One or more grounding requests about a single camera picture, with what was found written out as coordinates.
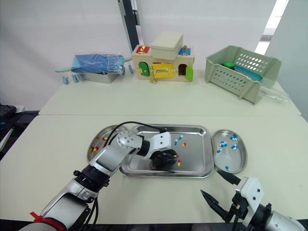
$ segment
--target white backdrop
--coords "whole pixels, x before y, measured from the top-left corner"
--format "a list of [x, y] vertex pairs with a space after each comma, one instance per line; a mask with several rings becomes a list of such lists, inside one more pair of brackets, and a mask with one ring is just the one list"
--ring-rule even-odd
[[290, 0], [265, 55], [282, 61], [278, 81], [308, 121], [308, 1]]
[[137, 0], [143, 40], [151, 44], [166, 30], [184, 34], [193, 46], [194, 69], [205, 69], [205, 58], [236, 45], [254, 51], [275, 0]]
[[0, 100], [39, 110], [77, 53], [130, 55], [116, 0], [0, 0]]

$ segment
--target white table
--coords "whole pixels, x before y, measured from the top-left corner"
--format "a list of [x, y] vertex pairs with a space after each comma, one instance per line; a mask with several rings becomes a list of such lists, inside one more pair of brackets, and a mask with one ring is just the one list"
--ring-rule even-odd
[[[130, 73], [111, 84], [83, 81], [63, 85], [40, 115], [139, 115], [139, 116], [299, 116], [292, 101], [277, 103], [263, 98], [256, 105], [213, 83], [205, 71], [195, 70], [194, 81], [160, 81], [151, 84]], [[279, 83], [275, 89], [282, 90]]]
[[[308, 218], [307, 132], [300, 116], [89, 116], [40, 115], [0, 162], [0, 218], [33, 220], [86, 163], [93, 137], [122, 121], [195, 124], [211, 134], [221, 128], [237, 132], [248, 151], [238, 177], [257, 177], [262, 203], [296, 219]], [[119, 171], [99, 195], [98, 223], [222, 222], [200, 189], [229, 209], [235, 186], [217, 172], [205, 179], [126, 177]]]

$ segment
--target rectangular metal tray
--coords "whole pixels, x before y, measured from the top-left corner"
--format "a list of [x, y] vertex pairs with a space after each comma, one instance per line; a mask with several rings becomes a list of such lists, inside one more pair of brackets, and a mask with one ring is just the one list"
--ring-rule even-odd
[[[161, 177], [207, 177], [214, 168], [211, 135], [202, 126], [194, 125], [164, 125], [154, 124], [154, 126], [164, 127], [171, 133], [171, 148], [177, 152], [181, 165], [173, 164], [170, 171], [151, 170], [151, 160], [145, 160], [142, 156], [129, 155], [122, 164], [120, 171], [127, 176], [161, 176]], [[158, 134], [157, 130], [136, 126], [132, 129], [138, 135], [145, 139]]]

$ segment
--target ventilated basket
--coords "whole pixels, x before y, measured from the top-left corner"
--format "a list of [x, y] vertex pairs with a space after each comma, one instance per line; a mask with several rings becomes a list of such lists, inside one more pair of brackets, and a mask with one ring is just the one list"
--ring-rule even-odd
[[[262, 76], [261, 82], [253, 81], [248, 76], [222, 66], [224, 62], [232, 62], [242, 68]], [[257, 54], [241, 47], [228, 46], [206, 59], [205, 80], [236, 94], [253, 103], [257, 102], [262, 82], [272, 87], [276, 82], [281, 61]]]

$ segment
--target oval metal dish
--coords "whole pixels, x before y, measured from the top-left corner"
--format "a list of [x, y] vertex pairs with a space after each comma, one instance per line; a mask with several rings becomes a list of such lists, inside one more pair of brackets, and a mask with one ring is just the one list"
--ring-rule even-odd
[[[237, 136], [237, 141], [233, 141], [231, 136]], [[221, 147], [222, 141], [227, 143], [226, 147]], [[247, 163], [247, 151], [242, 138], [233, 131], [218, 130], [212, 137], [214, 164], [217, 168], [230, 172], [239, 173], [243, 171]]]

